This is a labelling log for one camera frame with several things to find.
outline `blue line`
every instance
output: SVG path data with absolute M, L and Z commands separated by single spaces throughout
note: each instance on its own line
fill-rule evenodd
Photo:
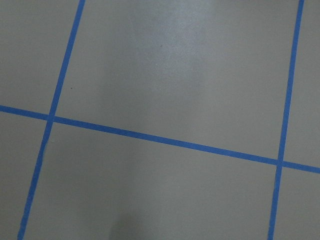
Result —
M 219 154 L 219 155 L 229 156 L 229 157 L 238 158 L 238 159 L 245 159 L 245 160 L 250 160 L 250 161 L 264 163 L 264 164 L 271 164 L 271 165 L 277 164 L 277 160 L 272 158 L 256 156 L 256 155 L 251 155 L 247 153 L 191 143 L 187 141 L 180 141 L 180 140 L 175 140 L 171 138 L 155 136 L 155 135 L 150 135 L 146 133 L 140 133 L 136 131 L 129 131 L 129 130 L 124 130 L 120 128 L 110 127 L 110 126 L 103 126 L 103 125 L 88 123 L 84 121 L 72 120 L 72 119 L 59 117 L 59 116 L 55 116 L 53 121 L 56 123 L 80 127 L 84 129 L 90 129 L 90 130 L 95 130 L 95 131 L 100 131 L 100 132 L 105 132 L 110 134 L 127 136 L 131 138 L 142 139 L 142 140 L 147 140 L 151 142 L 162 143 L 162 144 L 167 144 L 167 145 L 172 145 L 172 146 L 177 146 L 177 147 L 182 147 L 187 149 L 194 149 L 202 152 Z
M 29 117 L 33 119 L 41 119 L 41 120 L 47 120 L 48 115 L 47 114 L 42 114 L 39 112 L 34 112 L 34 111 L 27 111 L 15 107 L 10 107 L 10 106 L 3 106 L 0 105 L 0 112 L 4 113 L 9 113 L 9 114 L 16 114 L 24 117 Z
M 303 8 L 304 8 L 304 0 L 300 0 L 298 4 L 297 14 L 296 14 L 292 48 L 291 48 L 289 75 L 288 75 L 288 83 L 286 88 L 286 97 L 285 97 L 281 137 L 280 137 L 279 152 L 278 152 L 278 163 L 276 166 L 275 178 L 274 178 L 274 190 L 273 190 L 273 196 L 272 196 L 272 205 L 271 205 L 271 213 L 270 213 L 270 221 L 269 221 L 268 238 L 267 238 L 268 240 L 273 240 L 274 234 L 275 234 L 281 175 L 282 175 L 282 167 L 284 164 L 290 105 L 291 105 L 292 90 L 294 85 L 296 56 L 297 56 L 298 40 L 299 40 L 299 32 L 300 32 L 300 24 L 302 19 Z
M 296 169 L 296 170 L 306 171 L 306 172 L 310 172 L 310 173 L 320 174 L 320 167 L 316 167 L 316 166 L 303 165 L 303 164 L 289 162 L 289 161 L 283 161 L 282 166 L 285 168 Z
M 65 50 L 65 54 L 64 54 L 64 58 L 63 58 L 63 62 L 62 62 L 61 70 L 60 70 L 60 74 L 59 74 L 59 78 L 58 78 L 58 81 L 57 81 L 56 89 L 55 89 L 55 92 L 54 92 L 54 95 L 53 95 L 53 99 L 52 99 L 52 103 L 51 103 L 51 107 L 50 107 L 50 112 L 49 112 L 49 115 L 47 117 L 47 122 L 46 122 L 45 130 L 44 130 L 44 133 L 43 133 L 40 150 L 39 150 L 39 153 L 38 153 L 38 157 L 36 159 L 36 164 L 35 164 L 35 167 L 34 167 L 34 172 L 33 172 L 32 180 L 31 180 L 31 185 L 30 185 L 28 196 L 27 196 L 26 203 L 25 203 L 25 206 L 24 206 L 24 212 L 23 212 L 23 216 L 22 216 L 21 223 L 20 223 L 20 229 L 19 229 L 18 236 L 17 236 L 18 240 L 23 240 L 24 236 L 25 236 L 26 227 L 27 227 L 27 223 L 28 223 L 28 218 L 29 218 L 31 207 L 32 207 L 34 195 L 35 195 L 35 192 L 36 192 L 37 183 L 38 183 L 38 180 L 39 180 L 39 175 L 40 175 L 40 172 L 41 172 L 41 167 L 42 167 L 42 163 L 43 163 L 43 157 L 44 157 L 46 145 L 48 143 L 48 140 L 49 140 L 49 137 L 50 137 L 50 133 L 51 133 L 51 129 L 52 129 L 52 126 L 53 126 L 53 122 L 54 122 L 53 120 L 54 120 L 54 117 L 55 117 L 55 114 L 56 114 L 56 111 L 57 111 L 59 98 L 60 98 L 62 87 L 63 87 L 63 84 L 64 84 L 64 80 L 65 80 L 65 76 L 66 76 L 66 72 L 67 72 L 67 68 L 68 68 L 71 52 L 72 52 L 73 45 L 74 45 L 74 42 L 75 42 L 75 38 L 76 38 L 77 30 L 78 30 L 78 27 L 79 27 L 81 15 L 82 15 L 82 12 L 83 12 L 83 9 L 84 9 L 84 5 L 85 5 L 85 0 L 80 0 L 79 3 L 78 3 L 78 7 L 77 7 L 77 10 L 76 10 L 75 17 L 74 17 L 74 21 L 73 21 L 72 30 L 71 30 L 71 33 L 70 33 L 70 36 L 69 36 L 68 44 L 67 44 L 67 47 L 66 47 L 66 50 Z

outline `vertical blue line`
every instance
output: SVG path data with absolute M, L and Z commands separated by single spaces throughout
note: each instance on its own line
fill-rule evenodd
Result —
M 287 131 L 288 131 L 288 121 L 289 121 L 289 114 L 290 114 L 290 105 L 291 105 L 292 90 L 293 90 L 293 85 L 294 85 L 296 56 L 297 56 L 297 49 L 298 49 L 298 39 L 299 39 L 299 31 L 300 31 L 300 24 L 301 24 L 303 8 L 304 8 L 304 0 L 299 0 L 298 10 L 297 10 L 296 20 L 295 20 L 292 48 L 291 48 L 288 83 L 287 83 L 287 88 L 286 88 L 286 96 L 285 96 L 285 104 L 284 104 L 284 111 L 283 111 L 282 128 L 281 128 L 281 137 L 280 137 L 280 144 L 279 144 L 279 151 L 278 151 L 278 162 L 277 162 L 276 171 L 275 171 L 275 178 L 274 178 L 274 190 L 273 190 L 273 196 L 272 196 L 272 205 L 271 205 L 269 230 L 268 230 L 268 240 L 273 240 L 274 233 L 275 233 L 278 199 L 279 199 L 282 167 L 283 167 L 283 163 L 284 163 L 285 146 L 286 146 Z
M 18 240 L 23 240 L 24 236 L 25 236 L 26 227 L 27 227 L 27 223 L 28 223 L 28 218 L 29 218 L 31 206 L 32 206 L 32 203 L 33 203 L 34 195 L 35 195 L 35 192 L 36 192 L 39 175 L 40 175 L 40 172 L 41 172 L 41 167 L 42 167 L 42 163 L 43 163 L 43 157 L 44 157 L 46 145 L 47 145 L 49 137 L 50 137 L 51 129 L 52 129 L 53 122 L 54 122 L 54 117 L 55 117 L 55 114 L 56 114 L 56 111 L 57 111 L 59 98 L 60 98 L 62 87 L 63 87 L 63 84 L 64 84 L 64 80 L 65 80 L 65 76 L 66 76 L 66 72 L 67 72 L 67 68 L 68 68 L 71 52 L 72 52 L 72 49 L 73 49 L 73 46 L 74 46 L 74 43 L 75 43 L 75 38 L 76 38 L 76 34 L 77 34 L 77 30 L 78 30 L 78 27 L 79 27 L 79 23 L 80 23 L 80 19 L 81 19 L 81 15 L 82 15 L 84 6 L 85 6 L 85 0 L 79 0 L 78 7 L 77 7 L 77 10 L 76 10 L 76 14 L 75 14 L 74 21 L 73 21 L 73 25 L 72 25 L 72 29 L 71 29 L 71 33 L 70 33 L 70 36 L 69 36 L 68 44 L 66 46 L 66 50 L 65 50 L 65 54 L 64 54 L 61 70 L 60 70 L 60 74 L 59 74 L 58 81 L 57 81 L 57 84 L 56 84 L 56 88 L 55 88 L 55 91 L 54 91 L 54 95 L 53 95 L 53 99 L 52 99 L 52 103 L 51 103 L 51 107 L 50 107 L 50 112 L 49 112 L 49 115 L 48 115 L 48 118 L 47 118 L 47 122 L 46 122 L 46 125 L 45 125 L 45 129 L 44 129 L 44 133 L 43 133 L 43 137 L 42 137 L 42 141 L 41 141 L 40 150 L 39 150 L 39 153 L 38 153 L 38 157 L 36 159 L 36 164 L 35 164 L 35 167 L 34 167 L 33 176 L 32 176 L 32 180 L 31 180 L 28 196 L 27 196 L 27 199 L 26 199 L 26 202 L 25 202 L 23 216 L 22 216 L 21 223 L 20 223 L 20 229 L 19 229 L 19 232 L 18 232 L 18 235 L 17 235 L 17 239 Z

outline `gray floor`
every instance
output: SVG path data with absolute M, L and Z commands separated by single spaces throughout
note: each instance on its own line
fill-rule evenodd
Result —
M 317 240 L 317 0 L 295 65 L 295 169 L 282 170 L 268 238 L 298 2 L 88 0 L 55 115 L 120 135 L 53 123 L 24 239 Z M 24 110 L 50 113 L 77 7 L 0 2 L 0 239 L 17 238 L 46 126 Z

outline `floor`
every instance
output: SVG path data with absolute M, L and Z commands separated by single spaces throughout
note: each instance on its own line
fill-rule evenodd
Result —
M 0 239 L 319 239 L 319 9 L 1 1 Z

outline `gray surface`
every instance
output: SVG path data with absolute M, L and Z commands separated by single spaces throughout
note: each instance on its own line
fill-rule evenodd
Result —
M 320 167 L 320 1 L 306 1 L 295 67 L 285 159 Z
M 274 240 L 320 236 L 320 174 L 283 169 Z
M 277 158 L 297 3 L 88 1 L 57 115 Z
M 1 105 L 49 112 L 77 3 L 0 1 Z
M 16 239 L 45 122 L 0 112 L 0 239 Z
M 265 240 L 275 166 L 54 124 L 26 240 Z

